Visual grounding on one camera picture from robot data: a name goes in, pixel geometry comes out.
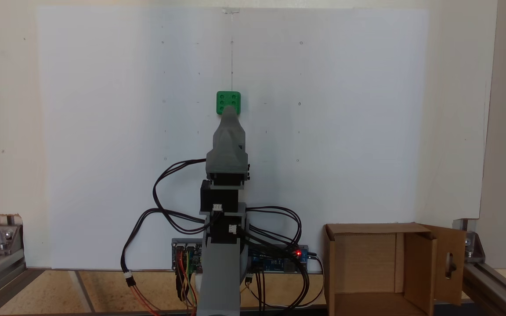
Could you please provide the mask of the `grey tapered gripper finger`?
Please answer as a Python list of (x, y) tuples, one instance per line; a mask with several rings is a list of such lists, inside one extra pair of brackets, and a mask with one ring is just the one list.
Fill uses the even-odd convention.
[(229, 136), (229, 142), (241, 150), (246, 149), (246, 134), (239, 122), (238, 111), (229, 105), (222, 110), (220, 123), (213, 134), (213, 149), (222, 144), (224, 136)]

